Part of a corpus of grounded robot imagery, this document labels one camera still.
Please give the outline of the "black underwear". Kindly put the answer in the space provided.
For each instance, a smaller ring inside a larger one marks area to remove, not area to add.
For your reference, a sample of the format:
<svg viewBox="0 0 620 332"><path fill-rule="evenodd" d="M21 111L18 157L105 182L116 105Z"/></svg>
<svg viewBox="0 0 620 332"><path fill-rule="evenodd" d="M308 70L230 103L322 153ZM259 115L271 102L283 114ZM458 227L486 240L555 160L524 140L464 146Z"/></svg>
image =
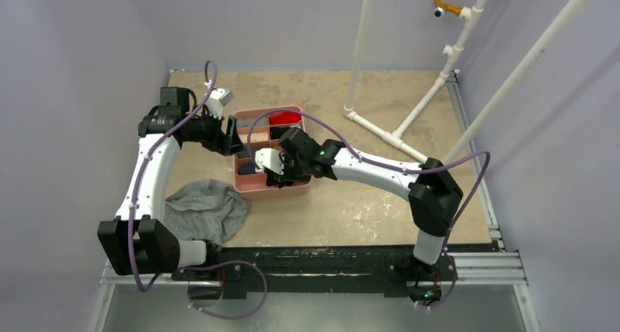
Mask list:
<svg viewBox="0 0 620 332"><path fill-rule="evenodd" d="M307 184L311 180L310 175L294 175L294 174L277 174L272 173L268 180L272 185L276 185L279 188L284 186L292 186L295 183Z"/></svg>

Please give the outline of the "pink divided organizer tray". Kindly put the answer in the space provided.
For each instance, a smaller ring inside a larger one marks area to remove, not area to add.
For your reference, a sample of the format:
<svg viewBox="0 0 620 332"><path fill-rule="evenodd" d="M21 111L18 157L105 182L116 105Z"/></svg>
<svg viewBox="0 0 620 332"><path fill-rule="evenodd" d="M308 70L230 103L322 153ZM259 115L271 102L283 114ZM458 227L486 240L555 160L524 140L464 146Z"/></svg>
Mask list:
<svg viewBox="0 0 620 332"><path fill-rule="evenodd" d="M238 119L243 118L256 118L260 119L263 117L269 117L270 114L275 113L274 107L260 108L260 109L252 109L252 110L239 110L234 116ZM238 134L252 134L253 132L269 132L270 127L279 126L279 127L297 127L302 130L306 128L305 119L302 117L302 120L297 124L284 124L284 125L267 125L267 126L251 126L249 128L238 128ZM261 148L274 148L277 150L281 150L280 146L277 143L277 140L269 140L268 142L260 142L260 143L251 143L252 152L256 152ZM243 153L236 154L233 157L233 186L237 192L239 192L243 198L247 200L263 200L273 197L287 197L287 196L296 196L303 195L309 191L310 182L307 184L294 184L293 186L285 186L283 188L277 188L275 186L267 186L266 178L267 175L264 173L257 173L255 175L249 176L240 176L237 174L237 169L240 165L253 163L252 159L253 155L249 154L247 151Z"/></svg>

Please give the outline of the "grey striped underwear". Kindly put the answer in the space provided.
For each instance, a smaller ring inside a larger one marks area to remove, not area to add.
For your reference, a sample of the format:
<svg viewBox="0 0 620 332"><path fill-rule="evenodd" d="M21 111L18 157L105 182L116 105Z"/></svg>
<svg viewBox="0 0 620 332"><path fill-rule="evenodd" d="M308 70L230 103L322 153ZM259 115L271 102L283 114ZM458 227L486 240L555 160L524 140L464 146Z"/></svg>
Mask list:
<svg viewBox="0 0 620 332"><path fill-rule="evenodd" d="M245 224L252 202L232 184L216 179L194 181L165 200L165 226L183 241L221 246Z"/></svg>

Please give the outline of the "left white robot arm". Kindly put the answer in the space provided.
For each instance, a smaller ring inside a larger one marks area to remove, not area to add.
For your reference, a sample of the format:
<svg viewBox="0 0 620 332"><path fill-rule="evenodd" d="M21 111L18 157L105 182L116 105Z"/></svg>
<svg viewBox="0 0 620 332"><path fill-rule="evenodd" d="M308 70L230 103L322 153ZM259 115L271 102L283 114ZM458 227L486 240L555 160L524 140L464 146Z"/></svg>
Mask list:
<svg viewBox="0 0 620 332"><path fill-rule="evenodd" d="M138 125L137 161L126 195L114 218L97 229L119 276L173 273L187 266L201 280L216 275L218 260L208 254L206 240L182 240L165 227L165 191L184 143L199 143L222 156L244 150L236 118L222 114L233 97L228 88L209 89L203 101L189 88L161 88L159 104Z"/></svg>

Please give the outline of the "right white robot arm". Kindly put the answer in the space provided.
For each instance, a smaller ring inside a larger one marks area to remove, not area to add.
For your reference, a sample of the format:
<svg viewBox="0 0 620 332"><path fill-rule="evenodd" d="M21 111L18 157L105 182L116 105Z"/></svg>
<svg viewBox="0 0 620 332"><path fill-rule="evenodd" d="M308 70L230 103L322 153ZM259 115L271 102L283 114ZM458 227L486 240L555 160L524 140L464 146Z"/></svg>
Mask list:
<svg viewBox="0 0 620 332"><path fill-rule="evenodd" d="M438 271L451 222L464 196L439 160L408 163L363 154L340 140L318 143L297 127L287 129L276 145L253 155L256 171L266 174L269 186L329 178L358 182L404 199L418 228L410 268L421 279Z"/></svg>

